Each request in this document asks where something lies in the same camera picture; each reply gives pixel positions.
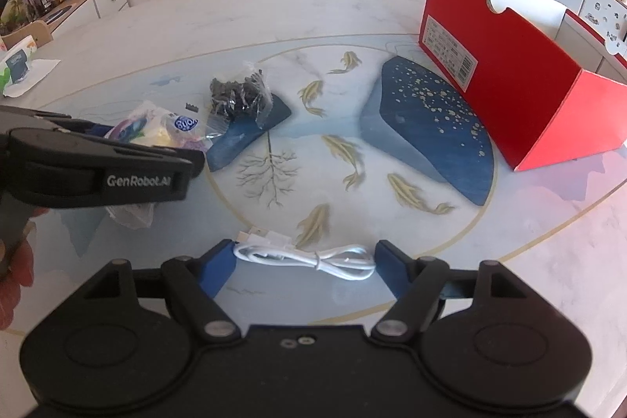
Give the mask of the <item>person left hand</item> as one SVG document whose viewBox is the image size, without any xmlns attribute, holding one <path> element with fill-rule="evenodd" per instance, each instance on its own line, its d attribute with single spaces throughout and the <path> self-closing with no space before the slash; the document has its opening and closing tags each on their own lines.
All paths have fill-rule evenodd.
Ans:
<svg viewBox="0 0 627 418">
<path fill-rule="evenodd" d="M 9 262 L 9 272 L 1 280 L 1 330 L 6 330 L 12 325 L 22 290 L 31 288 L 33 283 L 34 253 L 27 239 L 27 231 L 24 231 L 20 244 Z"/>
</svg>

